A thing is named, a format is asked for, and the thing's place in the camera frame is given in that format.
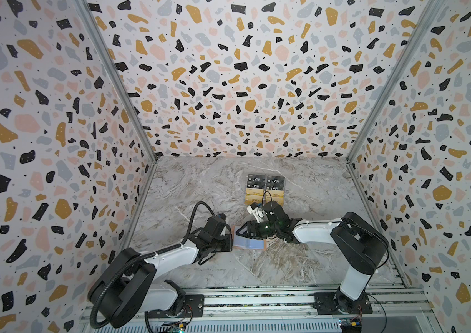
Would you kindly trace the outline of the pink leather card holder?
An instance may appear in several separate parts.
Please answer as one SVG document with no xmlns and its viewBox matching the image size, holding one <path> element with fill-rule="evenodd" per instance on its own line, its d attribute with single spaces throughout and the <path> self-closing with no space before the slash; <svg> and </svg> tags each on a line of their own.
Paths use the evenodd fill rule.
<svg viewBox="0 0 471 333">
<path fill-rule="evenodd" d="M 267 242 L 265 240 L 248 239 L 243 236 L 239 236 L 236 231 L 238 227 L 233 226 L 233 247 L 240 250 L 253 250 L 253 251 L 265 251 L 267 249 Z"/>
</svg>

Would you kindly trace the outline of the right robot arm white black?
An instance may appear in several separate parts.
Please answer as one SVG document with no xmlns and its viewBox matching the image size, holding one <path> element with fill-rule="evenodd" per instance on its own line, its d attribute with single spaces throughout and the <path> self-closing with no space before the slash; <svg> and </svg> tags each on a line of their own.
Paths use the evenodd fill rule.
<svg viewBox="0 0 471 333">
<path fill-rule="evenodd" d="M 341 285 L 333 296 L 317 296 L 317 310 L 342 314 L 372 312 L 365 291 L 378 270 L 389 242 L 355 212 L 336 220 L 292 219 L 276 201 L 253 203 L 248 207 L 253 220 L 235 234 L 246 239 L 280 239 L 288 244 L 323 243 L 339 248 L 349 263 Z"/>
</svg>

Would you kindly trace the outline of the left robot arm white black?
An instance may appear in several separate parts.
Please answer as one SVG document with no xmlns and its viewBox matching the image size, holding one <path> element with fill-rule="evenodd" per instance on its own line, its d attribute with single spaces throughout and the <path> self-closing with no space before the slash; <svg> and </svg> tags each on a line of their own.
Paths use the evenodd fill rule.
<svg viewBox="0 0 471 333">
<path fill-rule="evenodd" d="M 124 249 L 88 292 L 92 303 L 90 326 L 119 328 L 139 312 L 180 314 L 185 291 L 173 281 L 160 278 L 182 266 L 201 266 L 216 254 L 232 250 L 233 236 L 224 214 L 210 216 L 206 225 L 192 231 L 187 239 L 160 251 Z"/>
</svg>

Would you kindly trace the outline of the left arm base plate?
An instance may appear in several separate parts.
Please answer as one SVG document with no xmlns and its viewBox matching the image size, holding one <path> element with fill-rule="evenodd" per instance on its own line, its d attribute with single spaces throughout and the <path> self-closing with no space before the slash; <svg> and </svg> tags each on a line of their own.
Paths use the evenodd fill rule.
<svg viewBox="0 0 471 333">
<path fill-rule="evenodd" d="M 203 316 L 204 301 L 205 295 L 203 294 L 178 296 L 169 309 L 155 309 L 146 312 L 146 314 L 150 319 L 201 318 Z"/>
</svg>

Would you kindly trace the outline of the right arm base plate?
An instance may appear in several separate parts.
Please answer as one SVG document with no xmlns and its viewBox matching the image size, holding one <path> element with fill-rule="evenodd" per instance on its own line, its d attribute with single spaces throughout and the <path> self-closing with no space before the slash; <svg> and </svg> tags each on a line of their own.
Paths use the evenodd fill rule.
<svg viewBox="0 0 471 333">
<path fill-rule="evenodd" d="M 366 292 L 360 294 L 360 298 L 352 301 L 340 290 L 314 294 L 314 305 L 318 315 L 365 315 L 373 314 L 373 309 Z"/>
</svg>

